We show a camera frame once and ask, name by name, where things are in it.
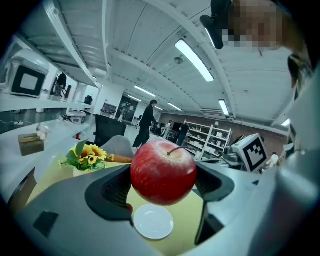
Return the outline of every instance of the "white ceiling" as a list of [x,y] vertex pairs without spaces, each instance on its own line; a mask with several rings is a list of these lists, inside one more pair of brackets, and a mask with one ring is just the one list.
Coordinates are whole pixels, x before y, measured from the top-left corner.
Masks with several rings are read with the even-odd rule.
[[[290,53],[280,49],[261,56],[256,49],[228,42],[215,50],[199,21],[210,15],[210,0],[50,2],[86,67],[108,72],[113,83],[126,86],[127,94],[144,102],[153,99],[134,89],[138,85],[155,94],[158,106],[169,113],[177,113],[168,105],[172,103],[183,114],[203,116],[203,109],[220,110],[218,100],[223,99],[236,120],[267,126],[285,121],[283,111],[292,94]],[[73,79],[93,85],[47,13],[41,4],[21,26],[20,37]],[[196,51],[213,82],[206,82],[175,48],[179,39]],[[176,57],[183,63],[176,64]]]

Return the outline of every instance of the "black chair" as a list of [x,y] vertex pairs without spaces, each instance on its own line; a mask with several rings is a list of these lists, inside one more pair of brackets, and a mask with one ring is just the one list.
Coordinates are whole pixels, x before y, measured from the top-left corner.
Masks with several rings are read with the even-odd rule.
[[98,147],[106,144],[114,136],[124,136],[127,126],[124,123],[102,115],[95,115],[94,144]]

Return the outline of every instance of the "brown box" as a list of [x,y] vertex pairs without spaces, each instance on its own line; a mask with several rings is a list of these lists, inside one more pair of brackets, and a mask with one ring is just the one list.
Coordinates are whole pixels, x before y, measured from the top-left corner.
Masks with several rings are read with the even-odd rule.
[[37,185],[34,176],[35,169],[36,168],[33,168],[33,170],[19,184],[8,202],[8,207],[13,215],[16,215],[26,206],[32,191]]
[[21,155],[28,156],[45,150],[45,143],[36,133],[18,136]]

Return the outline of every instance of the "small white plate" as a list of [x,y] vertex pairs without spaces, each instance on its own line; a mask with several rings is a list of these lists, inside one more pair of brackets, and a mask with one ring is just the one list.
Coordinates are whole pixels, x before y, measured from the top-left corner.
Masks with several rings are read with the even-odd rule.
[[145,204],[136,210],[133,218],[136,230],[149,239],[163,239],[174,229],[174,218],[161,206]]

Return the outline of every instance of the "flower bouquet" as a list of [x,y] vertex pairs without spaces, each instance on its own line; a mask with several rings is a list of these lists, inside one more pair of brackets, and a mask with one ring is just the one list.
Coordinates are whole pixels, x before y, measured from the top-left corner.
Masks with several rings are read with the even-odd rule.
[[87,145],[87,140],[79,142],[75,147],[71,148],[66,155],[66,161],[61,162],[61,166],[73,167],[73,176],[80,176],[104,169],[105,160],[113,161],[115,155],[107,154],[97,145]]

